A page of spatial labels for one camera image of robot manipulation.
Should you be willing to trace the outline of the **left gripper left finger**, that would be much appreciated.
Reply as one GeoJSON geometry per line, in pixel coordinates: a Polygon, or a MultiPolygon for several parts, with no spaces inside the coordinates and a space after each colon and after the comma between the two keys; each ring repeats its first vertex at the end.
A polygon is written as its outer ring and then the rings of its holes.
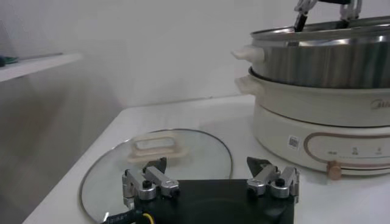
{"type": "Polygon", "coordinates": [[[151,201],[158,195],[177,198],[180,185],[177,180],[165,175],[167,159],[149,161],[142,169],[126,169],[122,175],[122,196],[124,201],[138,198],[151,201]]]}

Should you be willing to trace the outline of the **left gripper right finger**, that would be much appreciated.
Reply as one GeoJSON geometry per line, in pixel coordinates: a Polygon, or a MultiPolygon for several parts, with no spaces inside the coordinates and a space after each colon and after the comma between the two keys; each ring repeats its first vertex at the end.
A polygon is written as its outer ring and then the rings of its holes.
{"type": "Polygon", "coordinates": [[[295,167],[280,170],[266,159],[247,157],[252,178],[247,180],[247,189],[256,197],[269,192],[273,197],[299,199],[300,173],[295,167]]]}

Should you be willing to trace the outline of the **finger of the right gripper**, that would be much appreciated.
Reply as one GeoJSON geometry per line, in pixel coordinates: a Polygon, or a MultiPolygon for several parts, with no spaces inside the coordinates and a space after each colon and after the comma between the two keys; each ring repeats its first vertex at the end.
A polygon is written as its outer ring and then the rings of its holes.
{"type": "Polygon", "coordinates": [[[339,29],[348,28],[352,20],[360,17],[362,0],[345,0],[340,6],[340,21],[338,22],[339,29]]]}
{"type": "Polygon", "coordinates": [[[308,12],[316,5],[317,0],[299,0],[294,10],[298,13],[294,24],[294,31],[301,32],[308,18],[308,12]]]}

